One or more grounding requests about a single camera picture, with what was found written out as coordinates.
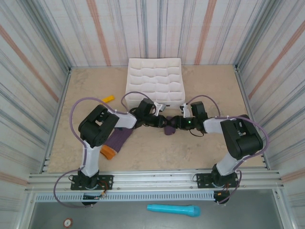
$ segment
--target metal rail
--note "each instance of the metal rail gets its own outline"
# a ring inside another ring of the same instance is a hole
[[[239,189],[274,189],[283,188],[278,171],[265,168],[242,168],[243,179]],[[193,176],[197,173],[210,173],[211,169],[167,170],[167,171],[136,171],[136,172],[100,172],[104,175],[114,175],[112,190],[109,192],[140,192],[140,191],[189,191],[199,190]],[[30,175],[27,193],[49,193],[61,174]],[[58,183],[56,192],[71,191],[69,176],[64,176]],[[221,188],[205,188],[202,190],[220,190]]]

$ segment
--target wooden surface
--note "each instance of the wooden surface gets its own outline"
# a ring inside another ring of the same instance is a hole
[[[183,66],[182,76],[186,101],[198,94],[206,94],[217,102],[222,115],[246,114],[231,65]],[[126,77],[126,67],[73,70],[48,172],[68,171],[78,168],[81,164],[82,145],[69,127],[72,105],[83,97],[102,99],[113,94],[116,99],[109,105],[124,111],[120,100],[125,94]],[[212,102],[205,98],[198,100],[203,101],[209,116],[217,115],[217,109]],[[95,101],[84,101],[77,106],[73,115],[76,130],[96,105]],[[179,114],[181,113],[178,110],[166,110],[163,113]],[[194,137],[188,131],[177,130],[174,135],[166,136],[163,129],[142,126],[133,132],[112,160],[100,155],[99,167],[104,171],[211,168],[226,152],[224,137],[220,134]],[[263,166],[262,158],[252,158],[243,166]]]

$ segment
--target striped wallpaper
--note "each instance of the striped wallpaper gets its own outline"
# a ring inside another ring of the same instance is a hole
[[[251,55],[240,63],[255,120],[269,133],[266,157],[282,175],[305,228],[305,1],[279,1]]]
[[[0,1],[0,228],[11,228],[29,173],[37,173],[67,70],[23,0]]]
[[[232,64],[265,0],[33,0],[72,66]]]

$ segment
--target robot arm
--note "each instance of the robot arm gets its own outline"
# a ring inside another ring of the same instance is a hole
[[[155,113],[151,114],[153,107],[155,108]],[[211,179],[206,182],[213,183],[216,187],[221,187],[232,178],[235,178],[234,168],[238,163],[244,157],[255,154],[263,148],[262,139],[253,124],[242,119],[208,118],[202,102],[191,104],[193,117],[190,117],[186,104],[181,107],[183,116],[177,115],[171,120],[159,115],[159,112],[164,109],[165,105],[146,98],[141,101],[137,108],[130,110],[126,114],[115,113],[103,105],[98,105],[79,125],[81,139],[87,146],[86,158],[85,149],[83,149],[83,160],[86,160],[86,166],[79,171],[79,176],[83,180],[84,186],[88,189],[96,186],[99,173],[99,152],[115,127],[131,129],[146,125],[162,128],[170,125],[182,130],[197,129],[203,134],[223,134],[228,153],[220,162],[214,165],[210,176]]]

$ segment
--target white tray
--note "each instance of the white tray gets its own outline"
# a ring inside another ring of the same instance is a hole
[[[130,58],[126,93],[142,92],[151,100],[179,108],[185,101],[180,58],[138,59]],[[129,94],[125,97],[129,109],[137,107],[143,95]]]

